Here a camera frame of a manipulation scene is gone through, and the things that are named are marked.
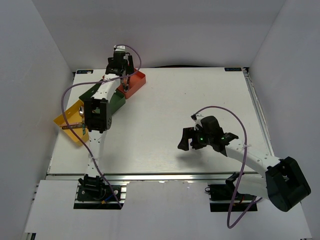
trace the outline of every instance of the red tray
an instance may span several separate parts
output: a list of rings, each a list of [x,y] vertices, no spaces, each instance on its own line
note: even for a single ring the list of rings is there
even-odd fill
[[[124,87],[120,85],[117,89],[124,94],[125,99],[130,98],[136,91],[138,91],[146,83],[146,75],[138,71],[130,78],[129,91],[125,92]]]

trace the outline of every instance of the cable tie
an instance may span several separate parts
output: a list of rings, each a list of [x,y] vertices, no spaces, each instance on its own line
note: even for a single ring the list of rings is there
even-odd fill
[[[245,148],[249,148],[249,147],[252,147],[252,145],[251,144],[247,144],[247,145],[245,145],[245,144],[243,144],[243,150],[245,149]]]

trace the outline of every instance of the white wall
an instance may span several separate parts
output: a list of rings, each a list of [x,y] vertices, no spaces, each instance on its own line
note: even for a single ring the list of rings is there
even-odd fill
[[[0,7],[0,235],[20,240],[72,73],[31,0]]]
[[[284,0],[33,0],[74,71],[105,68],[114,44],[143,67],[249,66]]]
[[[250,69],[271,143],[295,158],[311,195],[302,201],[320,239],[320,2],[286,1]]]

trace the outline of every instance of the wire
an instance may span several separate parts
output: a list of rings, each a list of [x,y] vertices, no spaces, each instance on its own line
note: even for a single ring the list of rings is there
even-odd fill
[[[120,209],[122,208],[122,205],[117,197],[117,195],[115,194],[110,182],[106,179],[106,177],[104,176],[104,174],[101,172],[101,170],[99,169],[98,167],[98,164],[96,162],[96,159],[94,157],[94,154],[92,153],[92,151],[90,150],[89,146],[81,139],[80,136],[77,135],[77,133],[72,129],[70,128],[70,124],[68,122],[68,119],[67,119],[67,116],[66,116],[66,113],[65,113],[65,108],[64,108],[64,99],[65,99],[65,96],[67,94],[67,92],[74,88],[74,87],[77,87],[77,86],[81,86],[81,85],[89,85],[89,84],[103,84],[103,83],[106,83],[106,82],[110,82],[110,81],[114,81],[114,80],[117,80],[117,79],[124,79],[124,78],[128,78],[128,77],[131,77],[133,75],[135,75],[141,68],[141,64],[142,64],[142,61],[141,61],[141,57],[140,55],[137,53],[136,50],[134,50],[131,46],[129,45],[126,45],[126,44],[117,44],[116,46],[125,46],[125,47],[128,47],[130,48],[132,51],[134,51],[134,53],[138,56],[139,58],[139,67],[138,69],[132,73],[132,74],[129,74],[129,75],[126,75],[126,76],[117,76],[117,77],[114,77],[114,78],[111,78],[109,80],[104,80],[104,81],[94,81],[94,82],[81,82],[81,83],[77,83],[77,84],[74,84],[72,86],[69,86],[62,94],[62,97],[61,97],[61,111],[62,111],[62,116],[63,116],[63,119],[66,123],[66,125],[68,126],[68,129],[70,129],[70,131],[73,133],[73,135],[75,135],[75,137],[83,144],[83,146],[87,149],[87,151],[89,152],[89,155],[90,157],[92,158],[92,161],[93,161],[93,164],[97,170],[97,172],[99,173],[100,177],[109,185],[110,189],[111,189],[111,192],[112,192],[112,195],[114,196],[116,202],[118,203],[118,205],[120,206]]]
[[[111,197],[113,197],[113,195],[111,194],[110,196],[108,196],[105,200],[103,200],[103,201],[105,201],[105,202],[107,202]]]
[[[237,192],[238,192],[238,188],[239,188],[239,185],[240,185],[240,181],[241,181],[241,177],[244,173],[244,170],[245,170],[245,166],[246,166],[246,160],[247,160],[247,152],[248,152],[248,147],[247,147],[247,143],[248,143],[248,136],[247,136],[247,131],[246,131],[246,128],[244,126],[244,124],[242,123],[242,121],[240,120],[240,118],[234,114],[231,110],[225,108],[225,107],[222,107],[222,106],[206,106],[206,107],[203,107],[201,108],[199,111],[197,111],[195,113],[195,115],[197,115],[198,113],[200,113],[201,111],[205,110],[205,109],[210,109],[210,108],[213,108],[213,109],[222,109],[222,110],[225,110],[229,113],[231,113],[237,120],[238,122],[240,123],[241,127],[242,127],[242,130],[243,130],[243,133],[244,133],[244,154],[243,154],[243,160],[242,160],[242,166],[241,166],[241,169],[240,169],[240,172],[239,172],[239,177],[236,181],[236,184],[235,184],[235,187],[234,187],[234,191],[233,191],[233,194],[232,194],[232,198],[231,198],[231,201],[230,201],[230,205],[229,205],[229,208],[228,208],[228,214],[227,214],[227,219],[226,219],[226,225],[229,229],[232,229],[235,225],[237,225],[237,223],[242,219],[242,217],[247,213],[247,211],[251,208],[251,206],[253,204],[256,204],[258,202],[260,202],[262,200],[262,197],[260,199],[257,199],[257,197],[255,196],[252,201],[249,203],[249,205],[246,207],[246,209],[242,212],[242,214],[234,221],[234,223],[232,225],[230,225],[230,217],[231,217],[231,212],[232,212],[232,207],[235,203],[235,199],[236,199],[236,195],[237,195]]]

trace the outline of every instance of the green tray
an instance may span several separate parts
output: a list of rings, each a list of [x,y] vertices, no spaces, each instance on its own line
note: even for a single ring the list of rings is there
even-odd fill
[[[95,84],[93,87],[91,87],[88,91],[86,91],[84,94],[79,96],[79,99],[84,102],[85,99],[91,98],[99,89],[101,83]],[[111,114],[113,115],[118,109],[120,109],[124,104],[126,103],[125,95],[116,90],[113,94],[109,106],[111,109]]]

